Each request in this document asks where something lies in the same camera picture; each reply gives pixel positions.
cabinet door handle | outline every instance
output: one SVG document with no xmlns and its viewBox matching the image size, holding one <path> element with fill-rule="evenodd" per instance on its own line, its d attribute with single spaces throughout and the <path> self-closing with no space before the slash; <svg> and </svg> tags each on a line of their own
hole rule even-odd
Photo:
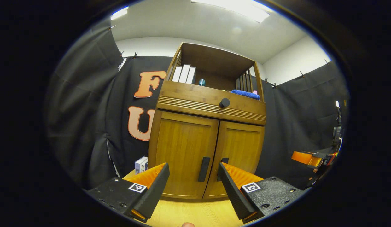
<svg viewBox="0 0 391 227">
<path fill-rule="evenodd" d="M 205 177 L 207 176 L 208 166 L 210 164 L 210 157 L 203 157 L 201 162 L 200 173 L 198 174 L 198 181 L 205 181 Z"/>
<path fill-rule="evenodd" d="M 228 164 L 229 158 L 222 158 L 222 159 L 221 159 L 221 162 L 224 162 L 224 163 Z M 222 180 L 220 179 L 219 174 L 218 174 L 218 177 L 217 177 L 217 181 L 222 181 Z"/>
<path fill-rule="evenodd" d="M 224 108 L 230 105 L 230 101 L 227 98 L 223 98 L 222 101 L 219 103 L 219 106 Z"/>
</svg>

light wood floor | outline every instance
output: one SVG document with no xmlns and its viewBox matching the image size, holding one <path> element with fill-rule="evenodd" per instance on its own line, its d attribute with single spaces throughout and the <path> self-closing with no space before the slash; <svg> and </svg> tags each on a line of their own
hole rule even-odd
<svg viewBox="0 0 391 227">
<path fill-rule="evenodd" d="M 134 174 L 132 171 L 124 178 Z M 164 198 L 159 200 L 152 217 L 146 224 L 155 227 L 181 227 L 184 222 L 191 222 L 196 227 L 243 225 L 228 199 L 210 202 L 181 202 Z"/>
</svg>

finger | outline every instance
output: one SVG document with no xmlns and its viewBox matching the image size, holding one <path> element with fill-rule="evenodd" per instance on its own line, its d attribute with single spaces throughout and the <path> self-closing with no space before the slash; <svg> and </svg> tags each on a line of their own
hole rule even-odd
<svg viewBox="0 0 391 227">
<path fill-rule="evenodd" d="M 196 227 L 193 223 L 190 222 L 184 222 L 181 227 Z"/>
</svg>

fluorescent light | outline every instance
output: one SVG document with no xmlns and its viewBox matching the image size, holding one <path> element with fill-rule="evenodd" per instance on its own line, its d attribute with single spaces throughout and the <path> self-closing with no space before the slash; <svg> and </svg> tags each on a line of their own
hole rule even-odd
<svg viewBox="0 0 391 227">
<path fill-rule="evenodd" d="M 250 17 L 259 23 L 270 16 L 269 12 L 272 12 L 267 6 L 253 0 L 191 0 L 191 2 L 222 7 L 242 14 L 243 16 Z"/>
<path fill-rule="evenodd" d="M 116 18 L 119 18 L 123 15 L 126 15 L 127 14 L 127 9 L 128 9 L 128 6 L 127 7 L 124 7 L 123 9 L 120 9 L 119 11 L 113 13 L 111 19 L 114 20 Z"/>
</svg>

blue towel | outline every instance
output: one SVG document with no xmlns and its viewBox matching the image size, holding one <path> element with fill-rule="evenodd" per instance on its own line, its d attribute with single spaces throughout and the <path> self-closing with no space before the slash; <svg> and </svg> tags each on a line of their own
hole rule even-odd
<svg viewBox="0 0 391 227">
<path fill-rule="evenodd" d="M 256 95 L 255 93 L 250 93 L 247 91 L 242 91 L 242 90 L 232 90 L 232 93 L 238 94 L 238 95 L 243 95 L 252 99 L 257 99 L 260 100 L 260 95 Z"/>
</svg>

